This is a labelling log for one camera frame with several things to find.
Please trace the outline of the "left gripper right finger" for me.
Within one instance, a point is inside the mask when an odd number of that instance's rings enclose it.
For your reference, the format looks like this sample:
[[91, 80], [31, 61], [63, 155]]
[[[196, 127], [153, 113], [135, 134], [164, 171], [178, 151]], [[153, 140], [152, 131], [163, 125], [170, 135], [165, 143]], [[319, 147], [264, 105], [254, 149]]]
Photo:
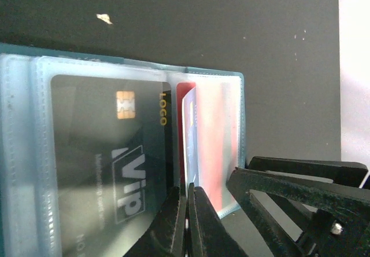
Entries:
[[187, 204], [189, 256], [246, 256], [228, 234], [208, 196], [200, 186], [189, 185]]

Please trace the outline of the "blue card holder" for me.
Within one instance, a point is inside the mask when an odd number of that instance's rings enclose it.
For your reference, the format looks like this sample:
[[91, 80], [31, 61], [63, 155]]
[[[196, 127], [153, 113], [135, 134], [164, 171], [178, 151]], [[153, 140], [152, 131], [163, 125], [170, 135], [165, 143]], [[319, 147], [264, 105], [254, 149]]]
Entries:
[[219, 220], [245, 161], [244, 77], [1, 44], [1, 255], [187, 255], [190, 184]]

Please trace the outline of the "blue card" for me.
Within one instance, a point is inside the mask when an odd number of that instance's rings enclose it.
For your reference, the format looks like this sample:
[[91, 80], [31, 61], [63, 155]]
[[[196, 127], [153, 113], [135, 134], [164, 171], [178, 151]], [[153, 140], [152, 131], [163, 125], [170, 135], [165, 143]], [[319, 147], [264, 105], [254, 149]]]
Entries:
[[192, 88], [182, 100], [185, 183], [199, 186], [197, 91]]

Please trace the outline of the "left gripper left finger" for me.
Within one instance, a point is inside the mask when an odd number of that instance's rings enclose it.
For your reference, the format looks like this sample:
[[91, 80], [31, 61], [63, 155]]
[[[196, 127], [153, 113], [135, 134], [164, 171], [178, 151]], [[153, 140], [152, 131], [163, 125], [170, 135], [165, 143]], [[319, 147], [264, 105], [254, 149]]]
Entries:
[[172, 187], [149, 228], [124, 257], [185, 256], [186, 197]]

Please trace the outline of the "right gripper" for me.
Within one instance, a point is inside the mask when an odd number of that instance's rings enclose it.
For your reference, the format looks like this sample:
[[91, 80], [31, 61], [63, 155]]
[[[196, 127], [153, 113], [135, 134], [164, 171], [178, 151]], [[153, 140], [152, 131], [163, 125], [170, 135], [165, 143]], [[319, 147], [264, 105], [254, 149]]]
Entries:
[[[247, 168], [236, 168], [226, 186], [274, 256], [369, 256], [369, 187], [358, 188], [368, 173], [366, 165], [255, 156]], [[255, 191], [269, 196], [300, 228], [297, 239], [290, 237]]]

